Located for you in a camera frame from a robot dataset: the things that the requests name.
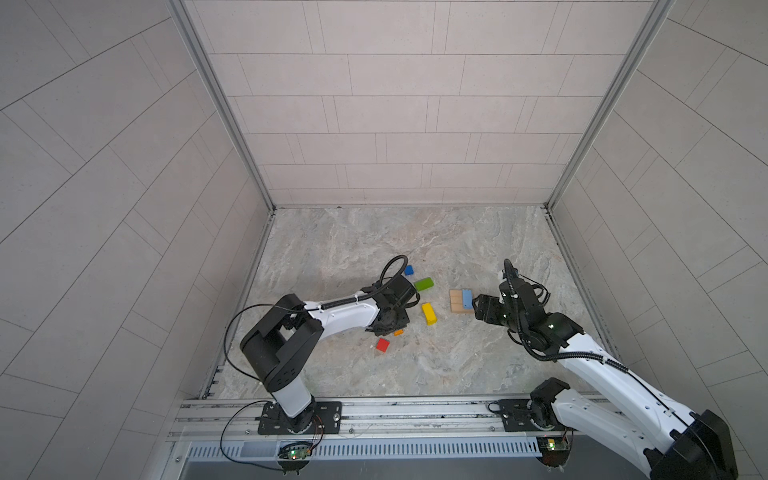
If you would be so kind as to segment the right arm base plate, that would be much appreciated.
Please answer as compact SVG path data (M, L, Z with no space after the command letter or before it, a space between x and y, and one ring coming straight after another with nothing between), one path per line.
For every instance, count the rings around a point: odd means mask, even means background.
M567 428L550 407L531 399L501 399L491 402L488 411L499 416L506 432L564 432Z

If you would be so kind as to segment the light blue wood block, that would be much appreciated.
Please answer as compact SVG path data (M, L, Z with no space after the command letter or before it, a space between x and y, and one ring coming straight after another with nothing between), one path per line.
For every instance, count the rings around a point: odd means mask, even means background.
M469 289L462 289L461 290L461 301L462 301L462 308L465 310L472 310L473 309L473 297L472 297L472 291Z

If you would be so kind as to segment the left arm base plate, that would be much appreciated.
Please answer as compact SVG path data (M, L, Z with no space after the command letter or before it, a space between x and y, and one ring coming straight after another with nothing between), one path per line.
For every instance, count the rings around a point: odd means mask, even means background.
M316 401L296 417L287 415L276 402L267 403L259 416L259 435L337 434L340 431L342 403Z

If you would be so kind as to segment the natural wood block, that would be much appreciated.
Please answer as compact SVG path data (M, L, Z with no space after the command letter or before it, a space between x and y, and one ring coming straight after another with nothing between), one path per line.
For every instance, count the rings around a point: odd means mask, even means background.
M472 314L472 315L474 315L474 313L475 313L474 309L465 309L463 307L461 307L461 308L459 308L459 307L454 308L453 306L451 307L450 311L452 313L456 313L456 314Z
M449 299L450 299L450 310L453 313L461 313L464 310L462 290L450 290Z

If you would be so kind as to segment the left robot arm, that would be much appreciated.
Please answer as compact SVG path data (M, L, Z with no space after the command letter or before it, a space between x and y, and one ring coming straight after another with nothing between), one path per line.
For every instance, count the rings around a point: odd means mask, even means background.
M350 329L393 334L408 325L408 310L419 301L416 287L401 274L343 299L283 296L240 341L255 378L274 399L281 426L298 434L314 420L317 402L301 372L321 340Z

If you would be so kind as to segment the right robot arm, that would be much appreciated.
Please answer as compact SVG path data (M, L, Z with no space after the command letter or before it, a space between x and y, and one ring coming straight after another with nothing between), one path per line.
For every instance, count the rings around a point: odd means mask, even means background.
M726 422L672 399L607 353L592 336L545 306L542 284L504 263L499 293L472 300L476 319L506 329L535 360L559 363L613 404L597 405L570 385L549 378L522 409L497 414L542 431L581 432L632 463L649 479L735 479L738 466Z

